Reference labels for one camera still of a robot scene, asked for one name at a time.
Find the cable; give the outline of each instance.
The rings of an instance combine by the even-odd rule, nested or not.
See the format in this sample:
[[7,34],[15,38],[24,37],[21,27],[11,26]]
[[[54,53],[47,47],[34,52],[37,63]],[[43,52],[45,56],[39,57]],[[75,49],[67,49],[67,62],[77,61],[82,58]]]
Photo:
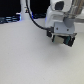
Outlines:
[[39,27],[39,28],[41,28],[41,29],[43,29],[43,30],[51,31],[52,33],[54,32],[54,28],[53,28],[53,27],[51,27],[51,28],[45,28],[45,27],[40,26],[39,24],[37,24],[37,23],[34,21],[34,19],[33,19],[32,16],[31,16],[31,13],[30,13],[30,9],[29,9],[29,6],[28,6],[28,0],[26,0],[26,6],[27,6],[27,10],[28,10],[28,13],[29,13],[29,16],[30,16],[31,20],[33,21],[33,23],[34,23],[37,27]]

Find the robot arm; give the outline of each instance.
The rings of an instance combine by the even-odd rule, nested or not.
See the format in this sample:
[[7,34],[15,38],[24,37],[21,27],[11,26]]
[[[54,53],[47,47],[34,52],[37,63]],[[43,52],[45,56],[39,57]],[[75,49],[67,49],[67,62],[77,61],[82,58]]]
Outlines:
[[84,0],[51,0],[45,27],[54,27],[54,33],[47,32],[47,36],[52,37],[53,41],[72,46],[76,35],[74,22],[82,13],[83,6]]

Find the white table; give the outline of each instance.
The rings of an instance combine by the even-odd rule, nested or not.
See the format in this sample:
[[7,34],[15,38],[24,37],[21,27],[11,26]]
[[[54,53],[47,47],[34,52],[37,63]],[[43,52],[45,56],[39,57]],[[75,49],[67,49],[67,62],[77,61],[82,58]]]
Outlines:
[[84,84],[84,33],[71,48],[31,21],[0,24],[0,84]]

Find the black object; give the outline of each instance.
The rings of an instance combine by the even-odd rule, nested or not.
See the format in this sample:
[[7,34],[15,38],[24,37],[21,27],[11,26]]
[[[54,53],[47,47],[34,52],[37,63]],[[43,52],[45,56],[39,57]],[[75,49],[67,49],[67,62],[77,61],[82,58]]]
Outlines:
[[62,10],[63,7],[64,7],[64,1],[60,1],[55,4],[55,10]]
[[48,37],[52,37],[51,32],[47,31],[47,36],[48,36]]
[[15,16],[21,12],[20,0],[0,0],[0,17]]

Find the wire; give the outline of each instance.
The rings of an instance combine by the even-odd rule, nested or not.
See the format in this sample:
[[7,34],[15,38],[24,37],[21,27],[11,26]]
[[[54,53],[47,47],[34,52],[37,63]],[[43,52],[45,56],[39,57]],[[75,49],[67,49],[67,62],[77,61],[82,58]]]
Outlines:
[[33,21],[33,23],[34,23],[37,27],[39,27],[39,28],[41,28],[41,29],[43,29],[43,30],[48,30],[48,28],[42,27],[42,26],[38,25],[38,24],[34,21],[34,19],[32,18],[31,14],[30,14],[30,9],[29,9],[29,6],[28,6],[28,0],[26,0],[26,6],[27,6],[27,9],[28,9],[28,12],[29,12],[29,16],[30,16],[31,20]]

